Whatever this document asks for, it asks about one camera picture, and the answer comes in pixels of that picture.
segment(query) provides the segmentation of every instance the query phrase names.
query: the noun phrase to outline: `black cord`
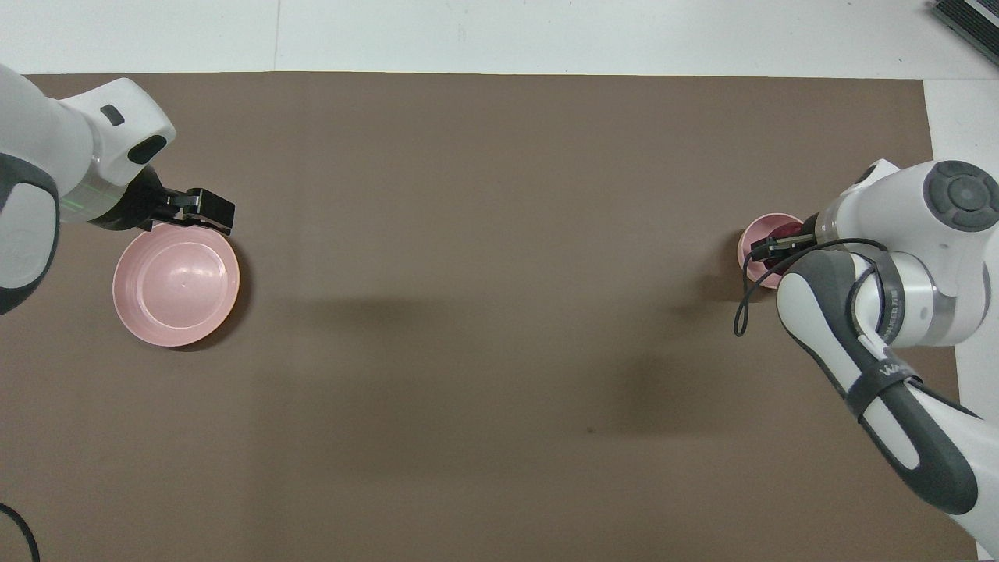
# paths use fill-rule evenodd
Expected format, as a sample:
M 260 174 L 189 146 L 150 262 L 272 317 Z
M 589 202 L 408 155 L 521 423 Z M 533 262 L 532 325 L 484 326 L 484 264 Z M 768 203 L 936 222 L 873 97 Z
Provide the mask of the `black cord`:
M 35 542 L 35 535 L 31 533 L 31 527 L 28 527 L 28 522 L 24 520 L 24 517 L 21 517 L 20 513 L 14 511 L 12 507 L 2 503 L 0 503 L 0 512 L 10 517 L 14 521 L 14 524 L 17 525 L 17 528 L 21 529 L 24 540 L 28 541 L 28 550 L 31 551 L 31 562 L 39 562 L 41 556 L 38 554 L 38 543 Z
M 880 242 L 875 242 L 874 240 L 870 240 L 868 238 L 841 238 L 839 240 L 823 242 L 821 244 L 816 244 L 815 246 L 812 246 L 792 256 L 788 256 L 782 259 L 776 265 L 767 269 L 766 272 L 763 273 L 763 275 L 760 275 L 759 279 L 757 279 L 756 282 L 752 284 L 752 287 L 749 287 L 748 280 L 746 277 L 746 273 L 749 270 L 749 260 L 753 257 L 753 255 L 756 252 L 758 252 L 761 248 L 765 249 L 766 246 L 759 246 L 752 252 L 749 252 L 749 254 L 746 255 L 745 259 L 742 261 L 742 300 L 739 301 L 739 306 L 738 308 L 735 309 L 735 319 L 732 320 L 732 332 L 735 333 L 735 337 L 741 338 L 743 335 L 745 335 L 746 327 L 749 324 L 749 298 L 752 297 L 753 292 L 756 291 L 756 289 L 758 289 L 759 286 L 763 284 L 763 281 L 767 277 L 773 275 L 773 272 L 775 271 L 783 271 L 787 269 L 788 267 L 793 265 L 794 262 L 805 257 L 805 254 L 808 254 L 809 252 L 813 252 L 815 250 L 822 250 L 830 246 L 838 246 L 840 244 L 866 244 L 868 246 L 874 246 L 875 248 L 885 252 L 888 251 L 888 248 L 886 248 L 884 244 Z

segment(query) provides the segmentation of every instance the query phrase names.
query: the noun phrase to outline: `white floor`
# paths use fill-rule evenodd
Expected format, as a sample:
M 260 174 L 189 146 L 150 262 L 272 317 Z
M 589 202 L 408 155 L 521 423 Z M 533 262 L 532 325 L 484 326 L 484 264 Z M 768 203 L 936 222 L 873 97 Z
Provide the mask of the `white floor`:
M 0 0 L 21 73 L 270 70 L 925 80 L 936 158 L 999 177 L 999 67 L 925 0 Z M 999 246 L 993 278 L 999 278 Z M 999 293 L 993 297 L 999 302 Z M 999 312 L 957 348 L 999 419 Z

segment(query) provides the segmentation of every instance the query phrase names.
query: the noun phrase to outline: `white robotic arm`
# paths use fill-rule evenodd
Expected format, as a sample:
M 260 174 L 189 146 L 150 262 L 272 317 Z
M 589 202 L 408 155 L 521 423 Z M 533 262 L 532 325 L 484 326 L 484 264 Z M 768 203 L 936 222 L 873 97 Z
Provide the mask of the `white robotic arm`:
M 964 162 L 905 170 L 880 161 L 813 222 L 814 250 L 777 291 L 787 332 L 819 364 L 892 468 L 919 497 L 999 552 L 999 428 L 933 393 L 889 346 L 953 345 L 979 327 L 983 251 L 999 186 Z
M 124 230 L 155 219 L 229 234 L 230 202 L 164 189 L 148 166 L 175 136 L 131 80 L 53 100 L 0 65 L 0 314 L 41 282 L 60 221 Z

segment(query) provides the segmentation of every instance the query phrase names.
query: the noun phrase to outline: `brown table surface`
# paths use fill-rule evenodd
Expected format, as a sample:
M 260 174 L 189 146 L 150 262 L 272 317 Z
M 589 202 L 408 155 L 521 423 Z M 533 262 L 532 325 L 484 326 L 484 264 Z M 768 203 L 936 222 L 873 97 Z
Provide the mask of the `brown table surface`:
M 64 228 L 0 322 L 0 501 L 43 559 L 974 557 L 772 293 L 731 333 L 741 228 L 931 158 L 919 82 L 134 79 L 163 181 L 237 204 L 243 287 L 156 348 L 111 300 L 138 232 Z M 905 356 L 956 395 L 952 350 Z

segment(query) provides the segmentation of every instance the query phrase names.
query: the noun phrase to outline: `pink bowl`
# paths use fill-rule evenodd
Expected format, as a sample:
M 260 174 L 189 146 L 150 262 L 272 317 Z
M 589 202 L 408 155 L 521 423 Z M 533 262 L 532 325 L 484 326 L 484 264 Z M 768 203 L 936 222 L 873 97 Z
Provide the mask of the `pink bowl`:
M 118 317 L 136 337 L 176 347 L 221 326 L 239 288 L 236 253 L 223 235 L 161 223 L 125 248 L 112 296 Z
M 793 215 L 787 215 L 784 213 L 770 213 L 758 217 L 756 220 L 749 223 L 749 227 L 742 232 L 742 236 L 739 237 L 739 245 L 736 248 L 736 258 L 739 263 L 739 270 L 742 270 L 742 262 L 749 255 L 749 251 L 752 249 L 751 245 L 757 240 L 766 238 L 775 228 L 778 226 L 784 226 L 785 224 L 796 223 L 801 224 L 801 220 Z M 749 268 L 746 270 L 746 277 L 750 281 L 756 282 L 764 273 L 766 273 L 766 266 L 763 262 L 749 262 Z M 774 273 L 763 280 L 760 283 L 761 287 L 766 287 L 767 289 L 776 289 L 777 285 L 780 283 L 781 276 Z

